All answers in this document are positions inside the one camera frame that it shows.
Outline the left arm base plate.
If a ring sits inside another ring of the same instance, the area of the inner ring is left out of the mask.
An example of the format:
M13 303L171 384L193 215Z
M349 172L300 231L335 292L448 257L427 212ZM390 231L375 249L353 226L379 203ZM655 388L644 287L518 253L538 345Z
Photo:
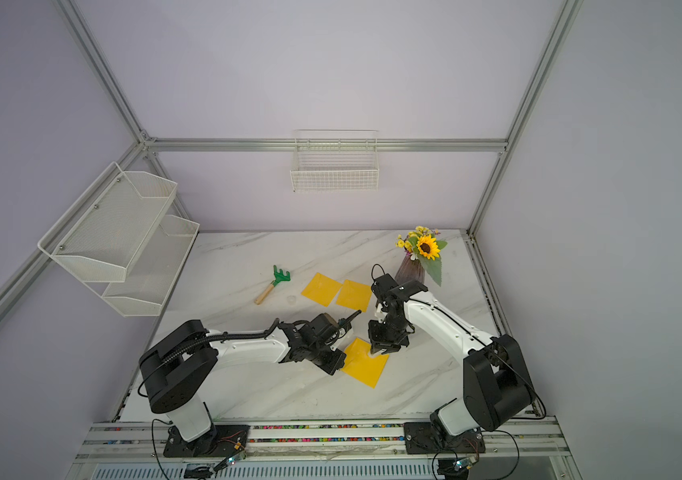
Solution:
M247 446L251 427L244 424L214 424L213 429L190 442L185 441L179 429L168 429L165 458L230 458L243 452Z

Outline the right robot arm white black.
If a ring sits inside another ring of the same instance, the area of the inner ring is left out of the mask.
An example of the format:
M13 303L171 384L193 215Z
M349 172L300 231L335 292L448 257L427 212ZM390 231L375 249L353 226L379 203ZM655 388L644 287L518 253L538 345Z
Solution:
M430 417L441 434L495 431L537 401L522 349L510 335L476 328L416 280L399 284L383 274L373 280L372 293L377 307L368 323L371 354L396 353L409 346L412 334L425 333L461 363L461 396Z

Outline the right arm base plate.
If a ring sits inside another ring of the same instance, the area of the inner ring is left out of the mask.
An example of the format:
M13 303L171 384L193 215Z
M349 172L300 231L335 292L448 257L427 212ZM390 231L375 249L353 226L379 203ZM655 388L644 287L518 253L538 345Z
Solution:
M406 422L403 424L404 443L409 455L456 453L482 454L486 451L479 429L470 429L460 435L451 435L431 422Z

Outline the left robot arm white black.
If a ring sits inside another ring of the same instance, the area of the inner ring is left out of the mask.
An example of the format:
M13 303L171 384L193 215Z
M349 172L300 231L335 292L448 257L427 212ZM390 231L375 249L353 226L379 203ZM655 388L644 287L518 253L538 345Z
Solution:
M267 329L250 332L215 333L198 319L188 320L140 357L137 393L153 413L168 417L185 444L213 439L216 427L198 391L214 368L310 362L332 376L346 359L336 343L360 314L356 310L339 320L327 313L309 321L276 319Z

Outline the yellow envelope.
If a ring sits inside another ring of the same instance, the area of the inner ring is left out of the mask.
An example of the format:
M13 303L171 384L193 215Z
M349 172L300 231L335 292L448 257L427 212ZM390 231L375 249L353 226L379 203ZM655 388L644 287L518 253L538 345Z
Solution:
M345 280L339 290L336 304L351 310L365 312L372 292L371 287L352 280Z
M346 355L341 369L346 375L375 389L388 362L389 355L372 355L371 345L355 338L344 350Z
M316 273L301 294L319 305L328 307L341 287L340 282L321 273Z

